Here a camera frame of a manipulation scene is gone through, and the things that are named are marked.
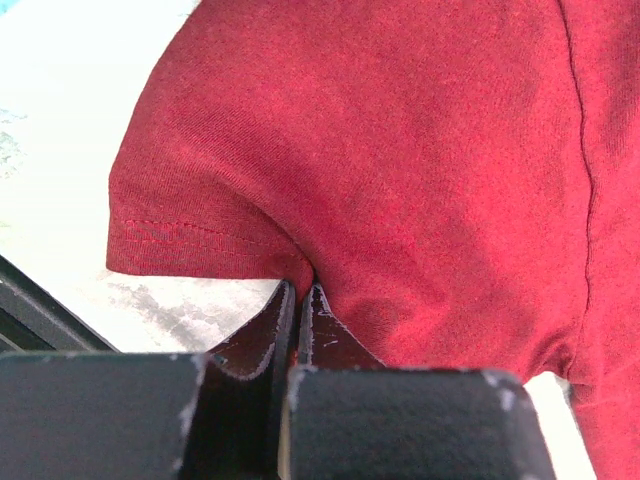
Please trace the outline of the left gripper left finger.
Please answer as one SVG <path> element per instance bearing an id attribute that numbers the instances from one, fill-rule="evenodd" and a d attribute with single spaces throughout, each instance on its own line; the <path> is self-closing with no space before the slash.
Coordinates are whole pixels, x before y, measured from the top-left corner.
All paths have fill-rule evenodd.
<path id="1" fill-rule="evenodd" d="M 296 293 L 281 281 L 266 305 L 236 332 L 210 350 L 210 362 L 231 378 L 257 378 L 287 356 Z"/>

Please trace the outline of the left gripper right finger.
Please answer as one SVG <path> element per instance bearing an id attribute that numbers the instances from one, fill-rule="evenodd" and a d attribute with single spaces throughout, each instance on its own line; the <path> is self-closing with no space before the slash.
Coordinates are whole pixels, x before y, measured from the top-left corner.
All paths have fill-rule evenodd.
<path id="1" fill-rule="evenodd" d="M 297 362 L 319 369 L 382 369 L 332 312 L 322 286 L 315 282 L 301 311 Z"/>

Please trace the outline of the dark red t shirt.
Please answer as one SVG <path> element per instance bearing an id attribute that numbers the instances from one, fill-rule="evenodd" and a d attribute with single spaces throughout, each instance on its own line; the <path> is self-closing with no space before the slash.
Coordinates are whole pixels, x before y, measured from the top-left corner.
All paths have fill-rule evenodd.
<path id="1" fill-rule="evenodd" d="M 551 371 L 639 475 L 639 5 L 204 1 L 134 109 L 106 265 L 319 282 L 393 366 Z"/>

